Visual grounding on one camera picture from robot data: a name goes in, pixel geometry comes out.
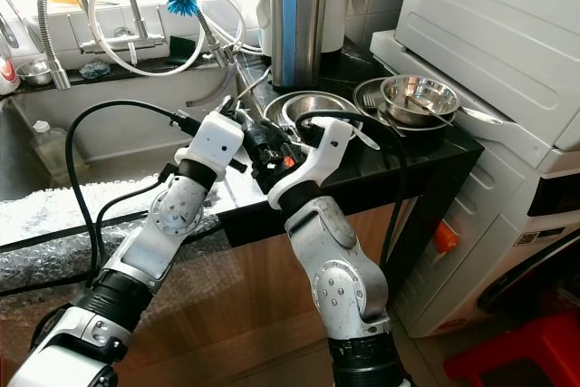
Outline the clear plastic bottle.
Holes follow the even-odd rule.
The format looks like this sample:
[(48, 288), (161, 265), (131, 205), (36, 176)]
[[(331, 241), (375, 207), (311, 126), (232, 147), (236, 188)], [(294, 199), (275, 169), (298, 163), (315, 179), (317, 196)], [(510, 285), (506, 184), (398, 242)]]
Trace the clear plastic bottle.
[(70, 184), (69, 172), (66, 168), (65, 151), (66, 130), (53, 127), (47, 121), (33, 123), (34, 136), (32, 144), (34, 151), (41, 159), (47, 171), (53, 176), (57, 187)]

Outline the dark green scrub sponge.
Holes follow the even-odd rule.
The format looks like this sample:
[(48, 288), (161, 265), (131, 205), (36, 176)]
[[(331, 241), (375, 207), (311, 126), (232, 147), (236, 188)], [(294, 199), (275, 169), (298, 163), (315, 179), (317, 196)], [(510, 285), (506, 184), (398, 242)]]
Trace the dark green scrub sponge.
[(111, 64), (105, 63), (101, 60), (92, 60), (76, 69), (76, 72), (85, 81), (96, 81), (104, 79), (105, 76), (111, 75)]

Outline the orange washer tab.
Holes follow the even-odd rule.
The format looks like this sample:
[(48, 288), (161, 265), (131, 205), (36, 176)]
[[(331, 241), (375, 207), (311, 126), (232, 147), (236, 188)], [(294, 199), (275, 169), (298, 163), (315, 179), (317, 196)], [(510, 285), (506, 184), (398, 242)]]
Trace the orange washer tab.
[(442, 220), (432, 234), (430, 245), (434, 250), (434, 256), (443, 258), (459, 246), (459, 234), (447, 224), (446, 220)]

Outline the bubble wrap sheet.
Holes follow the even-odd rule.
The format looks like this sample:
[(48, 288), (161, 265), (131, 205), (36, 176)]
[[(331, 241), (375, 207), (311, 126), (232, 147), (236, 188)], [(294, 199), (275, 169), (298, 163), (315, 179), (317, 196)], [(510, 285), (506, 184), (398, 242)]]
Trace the bubble wrap sheet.
[[(92, 213), (119, 196), (125, 200), (111, 206), (103, 219), (103, 242), (109, 251), (118, 247), (129, 233), (142, 224), (148, 202), (156, 197), (158, 173), (142, 179), (99, 181), (82, 185)], [(194, 234), (177, 253), (171, 276), (191, 282), (190, 274), (179, 266), (200, 257), (212, 257), (229, 245), (218, 214), (236, 205), (226, 181), (219, 181), (208, 193), (203, 217)], [(40, 189), (25, 198), (1, 204), (0, 256), (1, 295), (20, 295), (33, 289), (82, 282), (90, 271), (91, 246), (82, 212), (70, 188)]]

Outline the small steel bowl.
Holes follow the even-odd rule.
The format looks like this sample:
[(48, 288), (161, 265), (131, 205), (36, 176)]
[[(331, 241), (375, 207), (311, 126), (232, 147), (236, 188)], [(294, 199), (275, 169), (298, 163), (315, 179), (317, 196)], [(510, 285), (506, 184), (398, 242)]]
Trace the small steel bowl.
[(37, 59), (17, 65), (15, 72), (22, 83), (29, 86), (53, 84), (53, 68), (50, 67), (46, 57), (37, 57)]

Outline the white container blue label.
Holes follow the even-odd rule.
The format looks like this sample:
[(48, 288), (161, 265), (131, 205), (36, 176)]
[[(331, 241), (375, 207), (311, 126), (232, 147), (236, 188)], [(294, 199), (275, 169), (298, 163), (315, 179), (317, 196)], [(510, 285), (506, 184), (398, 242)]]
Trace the white container blue label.
[(273, 55), (272, 2), (270, 0), (256, 0), (254, 13), (256, 13), (256, 26), (258, 28), (258, 47), (261, 48), (265, 56)]

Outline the white looped water tube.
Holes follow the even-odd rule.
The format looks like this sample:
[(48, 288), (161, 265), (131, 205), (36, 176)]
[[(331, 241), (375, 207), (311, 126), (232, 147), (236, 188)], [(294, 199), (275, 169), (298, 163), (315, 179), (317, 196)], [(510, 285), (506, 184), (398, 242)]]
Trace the white looped water tube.
[[(105, 35), (103, 34), (102, 27), (100, 26), (98, 14), (96, 14), (96, 9), (92, 9), (87, 13), (87, 21), (90, 24), (92, 35), (94, 35), (95, 43), (98, 44), (100, 50), (105, 52), (114, 63), (117, 63), (121, 66), (121, 68), (127, 69), (130, 73), (137, 73), (141, 76), (148, 76), (148, 77), (166, 77), (174, 75), (174, 73), (182, 73), (185, 72), (191, 65), (199, 58), (203, 51), (210, 50), (208, 53), (214, 54), (214, 60), (218, 61), (219, 68), (227, 68), (227, 66), (231, 63), (229, 59), (232, 59), (232, 53), (235, 50), (244, 50), (245, 40), (244, 40), (244, 33), (246, 30), (246, 15), (243, 10), (240, 9), (240, 6), (237, 5), (237, 2), (233, 0), (223, 0), (227, 2), (229, 6), (232, 7), (233, 11), (237, 15), (237, 28), (235, 34), (228, 34), (227, 32), (219, 32), (219, 26), (216, 24), (214, 19), (206, 18), (204, 19), (205, 24), (202, 25), (202, 28), (199, 28), (199, 35), (198, 39), (196, 39), (196, 44), (194, 51), (191, 52), (191, 55), (187, 57), (185, 63), (180, 64), (179, 67), (170, 69), (170, 71), (160, 72), (160, 73), (150, 73), (146, 71), (141, 71), (140, 69), (136, 68), (136, 65), (131, 63), (125, 63), (124, 60), (120, 58), (119, 55), (116, 54), (116, 51), (113, 50), (111, 47), (111, 43), (105, 40)], [(128, 36), (119, 36), (119, 38), (115, 38), (114, 44), (127, 44), (129, 47), (130, 52), (136, 51), (136, 46), (134, 44), (144, 42), (148, 35), (146, 31), (139, 31), (137, 34), (128, 34)], [(218, 41), (218, 37), (223, 38), (223, 42)], [(207, 47), (208, 43), (213, 43), (212, 47)]]

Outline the steel spoon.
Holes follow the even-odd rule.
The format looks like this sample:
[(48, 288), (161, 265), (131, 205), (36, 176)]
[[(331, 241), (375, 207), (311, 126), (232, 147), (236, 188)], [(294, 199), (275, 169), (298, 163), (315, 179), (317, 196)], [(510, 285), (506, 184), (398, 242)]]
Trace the steel spoon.
[(463, 108), (463, 106), (460, 106), (459, 110), (460, 110), (460, 112), (467, 114), (469, 117), (477, 119), (477, 121), (482, 121), (485, 123), (492, 123), (492, 125), (498, 125), (498, 126), (505, 125), (505, 122), (502, 121), (501, 119), (499, 119), (497, 117), (493, 117), (493, 115), (489, 115), (489, 114), (482, 112), (482, 111), (477, 111), (477, 110), (473, 110), (470, 108)]

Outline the white red dish soap bottle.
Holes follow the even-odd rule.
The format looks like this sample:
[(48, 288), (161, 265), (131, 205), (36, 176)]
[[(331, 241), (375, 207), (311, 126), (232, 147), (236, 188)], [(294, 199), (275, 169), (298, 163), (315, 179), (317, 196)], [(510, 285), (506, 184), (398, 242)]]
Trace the white red dish soap bottle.
[(4, 47), (1, 47), (0, 52), (0, 79), (0, 96), (15, 92), (21, 84), (21, 79), (17, 75), (11, 53)]

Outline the wooden kitchen base cabinet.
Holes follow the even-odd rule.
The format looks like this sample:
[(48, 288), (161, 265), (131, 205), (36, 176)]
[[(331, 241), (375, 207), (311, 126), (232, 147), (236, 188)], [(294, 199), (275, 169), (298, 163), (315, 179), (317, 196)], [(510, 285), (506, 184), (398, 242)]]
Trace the wooden kitchen base cabinet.
[[(119, 387), (332, 387), (324, 327), (289, 238), (227, 242), (179, 266), (191, 282), (163, 284), (113, 367)], [(3, 386), (28, 358), (37, 322), (79, 292), (70, 284), (3, 296)]]

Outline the steel fork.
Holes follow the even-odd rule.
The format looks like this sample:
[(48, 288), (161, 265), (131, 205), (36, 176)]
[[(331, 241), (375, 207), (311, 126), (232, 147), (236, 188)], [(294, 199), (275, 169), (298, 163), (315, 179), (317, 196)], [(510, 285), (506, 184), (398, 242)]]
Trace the steel fork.
[(391, 118), (390, 106), (386, 102), (384, 94), (382, 94), (380, 85), (364, 86), (360, 96), (362, 98), (362, 106), (366, 110), (366, 113), (378, 118)]

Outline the black stone countertop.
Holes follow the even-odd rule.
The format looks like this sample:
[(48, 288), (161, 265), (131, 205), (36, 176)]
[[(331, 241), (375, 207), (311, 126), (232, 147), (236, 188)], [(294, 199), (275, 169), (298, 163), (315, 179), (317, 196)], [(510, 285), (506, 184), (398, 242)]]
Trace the black stone countertop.
[[(369, 50), (345, 40), (339, 53), (324, 60), (322, 89), (349, 98), (357, 85), (386, 73)], [(384, 266), (390, 276), (403, 274), (420, 258), (484, 148), (466, 131), (451, 127), (426, 135), (407, 134), (403, 150), (409, 160), (403, 181), (410, 208), (395, 226), (398, 235)], [(324, 181), (323, 190), (339, 202), (343, 212), (353, 214), (381, 206), (389, 208), (397, 199), (399, 181), (389, 142), (376, 151), (356, 141), (345, 152), (339, 169)], [(285, 222), (264, 201), (225, 210), (220, 220), (229, 243), (235, 247), (285, 233)]]

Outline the steel plate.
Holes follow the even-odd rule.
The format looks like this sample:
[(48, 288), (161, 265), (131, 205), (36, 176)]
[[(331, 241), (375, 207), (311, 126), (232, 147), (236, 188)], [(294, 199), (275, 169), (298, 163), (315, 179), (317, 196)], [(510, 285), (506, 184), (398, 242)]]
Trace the steel plate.
[(409, 73), (357, 85), (353, 102), (370, 117), (404, 131), (442, 129), (461, 108), (459, 95), (450, 86)]
[(281, 97), (276, 98), (276, 100), (270, 102), (264, 109), (264, 115), (269, 121), (273, 122), (277, 127), (279, 127), (279, 129), (285, 131), (287, 137), (289, 137), (291, 140), (293, 140), (294, 142), (302, 142), (303, 140), (298, 140), (292, 131), (283, 129), (283, 127), (279, 126), (278, 123), (275, 121), (276, 117), (274, 115), (274, 112), (279, 108), (279, 106), (281, 106), (283, 97), (285, 97), (285, 94), (283, 94), (283, 96)]

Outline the stainless steel sink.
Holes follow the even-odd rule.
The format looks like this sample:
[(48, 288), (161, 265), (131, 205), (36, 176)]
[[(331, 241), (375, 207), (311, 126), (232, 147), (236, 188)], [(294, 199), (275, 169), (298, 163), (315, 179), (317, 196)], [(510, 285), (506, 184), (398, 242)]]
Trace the stainless steel sink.
[[(0, 198), (22, 199), (40, 189), (58, 188), (33, 148), (34, 122), (69, 129), (82, 111), (99, 102), (150, 102), (163, 110), (194, 115), (202, 121), (228, 94), (245, 88), (237, 69), (195, 68), (167, 77), (133, 76), (108, 82), (47, 86), (37, 92), (11, 94), (1, 111)], [(82, 156), (82, 184), (142, 179), (161, 171), (189, 135), (170, 126), (169, 118), (142, 108), (116, 106), (87, 115), (75, 132), (74, 146)]]

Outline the large red plastic stool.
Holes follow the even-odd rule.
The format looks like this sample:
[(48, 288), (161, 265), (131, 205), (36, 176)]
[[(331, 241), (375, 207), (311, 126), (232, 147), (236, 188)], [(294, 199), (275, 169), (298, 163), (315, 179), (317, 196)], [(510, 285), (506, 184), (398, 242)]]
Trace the large red plastic stool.
[(471, 387), (580, 387), (580, 309), (535, 318), (443, 364)]

